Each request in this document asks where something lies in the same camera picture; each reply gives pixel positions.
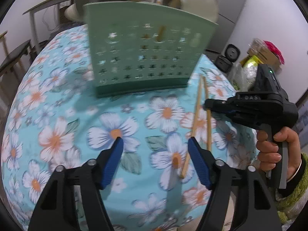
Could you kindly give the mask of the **green fuzzy sleeve forearm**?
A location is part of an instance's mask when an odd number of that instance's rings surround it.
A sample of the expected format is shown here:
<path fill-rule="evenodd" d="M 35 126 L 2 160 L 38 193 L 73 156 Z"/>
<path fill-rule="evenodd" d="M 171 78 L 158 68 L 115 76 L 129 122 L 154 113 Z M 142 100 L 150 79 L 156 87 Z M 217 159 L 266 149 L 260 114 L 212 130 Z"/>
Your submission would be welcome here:
<path fill-rule="evenodd" d="M 307 154 L 301 153 L 301 165 L 287 182 L 286 189 L 276 189 L 275 203 L 282 225 L 294 221 L 307 203 Z"/>

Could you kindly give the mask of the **person right hand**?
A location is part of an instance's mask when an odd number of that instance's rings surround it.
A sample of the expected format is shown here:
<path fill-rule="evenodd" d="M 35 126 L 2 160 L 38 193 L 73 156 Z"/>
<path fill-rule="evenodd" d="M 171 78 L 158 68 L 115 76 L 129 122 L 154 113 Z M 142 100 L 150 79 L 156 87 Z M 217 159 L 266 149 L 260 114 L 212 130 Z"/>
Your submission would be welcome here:
<path fill-rule="evenodd" d="M 269 141 L 264 130 L 258 131 L 256 147 L 259 150 L 259 167 L 265 172 L 275 168 L 276 164 L 281 160 L 281 155 L 278 153 L 278 143 L 286 141 L 289 154 L 287 179 L 290 179 L 301 165 L 301 148 L 298 134 L 289 127 L 284 127 L 273 135 L 273 140 L 274 142 Z"/>

